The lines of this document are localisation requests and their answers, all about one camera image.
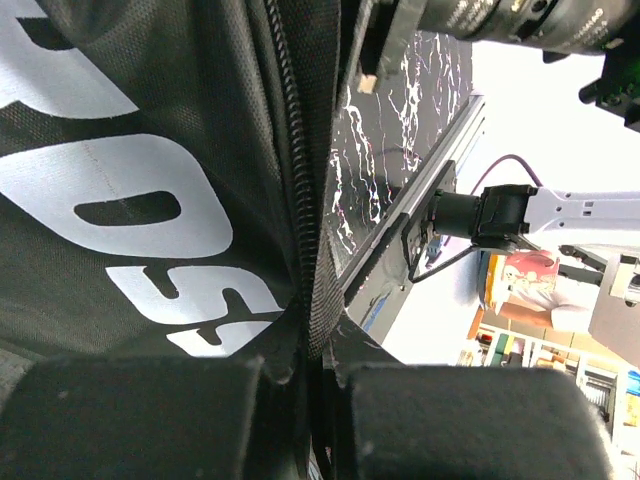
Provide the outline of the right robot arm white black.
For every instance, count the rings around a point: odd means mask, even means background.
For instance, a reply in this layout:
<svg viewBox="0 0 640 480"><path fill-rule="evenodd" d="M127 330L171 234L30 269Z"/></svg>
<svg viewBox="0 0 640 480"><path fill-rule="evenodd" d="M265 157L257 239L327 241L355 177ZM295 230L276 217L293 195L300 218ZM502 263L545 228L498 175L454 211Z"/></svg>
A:
<svg viewBox="0 0 640 480"><path fill-rule="evenodd" d="M579 101L623 119L631 130L639 128L636 1L429 1L419 27L465 42L540 50L547 64L571 55L601 55L602 74L579 91ZM559 139L604 144L604 136L580 132L558 112L553 94L560 82L509 61L487 84L497 89L509 80L515 84L503 95L510 106L498 122L502 134L545 148ZM639 234L639 194L561 191L539 182L489 187L479 196L439 192L425 220L434 233L470 244L424 274L411 263L413 283L479 250L510 255L565 241L621 247Z"/></svg>

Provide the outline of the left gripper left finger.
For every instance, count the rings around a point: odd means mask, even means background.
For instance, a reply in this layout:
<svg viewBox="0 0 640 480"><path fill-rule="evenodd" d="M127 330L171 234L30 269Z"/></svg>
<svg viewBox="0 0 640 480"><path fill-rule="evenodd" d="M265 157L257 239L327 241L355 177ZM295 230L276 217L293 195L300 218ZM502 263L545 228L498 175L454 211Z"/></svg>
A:
<svg viewBox="0 0 640 480"><path fill-rule="evenodd" d="M264 331L228 358L34 365L1 415L5 479L301 479L306 344Z"/></svg>

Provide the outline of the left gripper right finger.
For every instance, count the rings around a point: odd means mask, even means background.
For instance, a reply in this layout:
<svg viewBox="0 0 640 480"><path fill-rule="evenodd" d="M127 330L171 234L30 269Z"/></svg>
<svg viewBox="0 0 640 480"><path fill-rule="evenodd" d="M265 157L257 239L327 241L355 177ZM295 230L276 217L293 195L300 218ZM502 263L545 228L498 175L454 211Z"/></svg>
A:
<svg viewBox="0 0 640 480"><path fill-rule="evenodd" d="M595 409L550 369L405 365L349 319L323 353L327 479L611 479Z"/></svg>

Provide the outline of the black Crossway racket bag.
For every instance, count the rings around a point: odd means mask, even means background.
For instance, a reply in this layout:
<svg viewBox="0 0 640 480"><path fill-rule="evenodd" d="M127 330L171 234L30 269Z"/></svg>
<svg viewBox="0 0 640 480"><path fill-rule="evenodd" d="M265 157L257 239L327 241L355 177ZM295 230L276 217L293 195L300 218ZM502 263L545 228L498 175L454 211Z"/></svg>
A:
<svg viewBox="0 0 640 480"><path fill-rule="evenodd" d="M1 344L228 356L309 329L357 1L5 1Z"/></svg>

